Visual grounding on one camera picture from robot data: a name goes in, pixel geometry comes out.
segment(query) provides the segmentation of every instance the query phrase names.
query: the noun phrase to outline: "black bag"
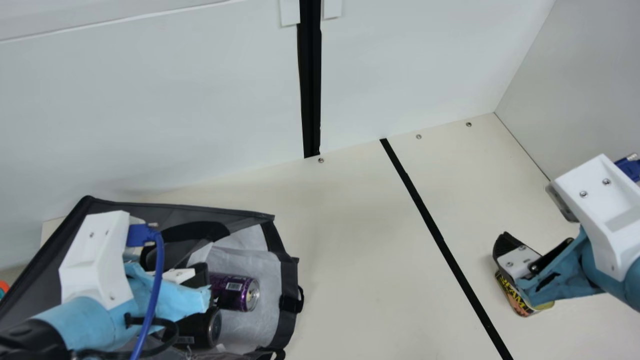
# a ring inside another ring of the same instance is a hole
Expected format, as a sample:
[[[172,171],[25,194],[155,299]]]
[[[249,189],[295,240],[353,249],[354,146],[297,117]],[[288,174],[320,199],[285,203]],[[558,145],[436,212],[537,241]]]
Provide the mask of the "black bag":
[[[271,359],[273,354],[277,359],[284,358],[283,349],[293,335],[296,315],[304,304],[302,289],[298,286],[298,259],[286,253],[273,223],[274,216],[251,211],[121,203],[84,197],[0,302],[0,329],[60,304],[58,267],[84,217],[115,210],[159,224],[165,240],[166,269],[206,262],[209,271],[250,276],[261,284],[259,303],[254,311],[221,310],[223,328],[225,319],[234,324],[234,332],[223,332],[220,339],[228,341],[222,344],[230,353],[214,350],[192,353],[171,348],[153,359],[263,360]],[[154,263],[154,256],[153,250],[145,251],[141,257],[143,266],[145,260],[147,264]],[[257,323],[256,318],[261,320],[260,329],[251,328]],[[238,332],[239,327],[246,331]],[[153,342],[155,339],[148,337],[149,347],[153,347]]]

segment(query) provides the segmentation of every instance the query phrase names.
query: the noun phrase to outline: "black gap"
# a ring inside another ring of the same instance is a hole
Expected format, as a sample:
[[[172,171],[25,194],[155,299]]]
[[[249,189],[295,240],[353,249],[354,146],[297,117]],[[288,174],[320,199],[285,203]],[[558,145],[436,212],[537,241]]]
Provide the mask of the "black gap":
[[[321,0],[300,0],[298,72],[305,158],[320,155]]]
[[[462,270],[456,262],[456,259],[453,257],[453,254],[451,254],[451,250],[449,250],[447,243],[444,241],[442,233],[440,233],[440,230],[433,220],[433,217],[431,217],[431,214],[429,214],[429,210],[427,210],[427,207],[424,205],[424,201],[422,201],[420,194],[418,194],[418,190],[415,189],[411,178],[409,178],[409,175],[404,171],[404,168],[400,163],[400,160],[396,156],[393,148],[391,148],[389,141],[387,139],[381,139],[380,142],[385,148],[385,151],[387,152],[391,163],[396,168],[398,175],[400,175],[404,186],[406,187],[407,191],[409,191],[409,194],[411,195],[415,206],[418,208],[418,211],[420,211],[420,215],[422,215],[424,223],[427,225],[427,227],[429,228],[429,232],[431,232],[433,239],[436,241],[436,245],[438,245],[442,256],[446,260],[447,264],[449,264],[451,272],[456,277],[456,280],[458,280],[458,284],[467,296],[467,300],[469,300],[471,307],[474,308],[474,311],[476,312],[476,315],[484,326],[486,333],[489,335],[489,338],[491,338],[493,346],[495,346],[496,350],[498,350],[498,353],[504,360],[513,360],[513,357],[509,353],[509,349],[507,349],[507,346],[502,341],[502,338],[500,338],[500,334],[498,334],[498,331],[493,327],[491,319],[489,319],[486,311],[484,311],[482,304],[480,304],[480,300],[478,300],[478,297],[471,288],[471,285],[469,285],[465,274],[462,273]]]

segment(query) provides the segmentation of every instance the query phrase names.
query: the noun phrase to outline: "barcode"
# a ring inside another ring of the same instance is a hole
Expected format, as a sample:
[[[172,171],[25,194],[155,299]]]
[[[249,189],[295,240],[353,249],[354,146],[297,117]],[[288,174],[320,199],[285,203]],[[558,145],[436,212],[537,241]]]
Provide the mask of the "barcode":
[[[236,282],[230,282],[227,284],[227,290],[240,291],[242,290],[242,284],[238,284]]]

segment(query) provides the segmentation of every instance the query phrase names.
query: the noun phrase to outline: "dark cylindrical part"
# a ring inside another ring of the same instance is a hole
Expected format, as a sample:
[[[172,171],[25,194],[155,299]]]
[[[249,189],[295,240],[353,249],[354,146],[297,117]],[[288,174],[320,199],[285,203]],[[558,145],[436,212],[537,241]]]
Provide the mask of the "dark cylindrical part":
[[[62,336],[49,323],[38,319],[0,331],[0,359],[70,359]]]
[[[180,337],[177,347],[192,349],[214,348],[218,344],[222,317],[215,307],[210,307],[204,314],[193,314],[177,322]]]
[[[258,280],[227,274],[210,273],[211,297],[220,309],[252,311],[260,299]]]

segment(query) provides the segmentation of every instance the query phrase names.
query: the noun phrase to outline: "white floor panel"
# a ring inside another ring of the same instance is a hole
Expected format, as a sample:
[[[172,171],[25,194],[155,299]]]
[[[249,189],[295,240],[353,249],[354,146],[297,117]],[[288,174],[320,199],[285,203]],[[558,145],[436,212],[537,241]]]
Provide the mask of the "white floor panel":
[[[640,314],[610,295],[562,300],[530,318],[514,314],[504,298],[491,258],[500,233],[546,253],[578,228],[564,220],[544,191],[547,179],[495,115],[389,141],[515,359],[637,359]]]
[[[276,215],[306,295],[288,359],[498,359],[380,143],[323,158],[145,200]]]

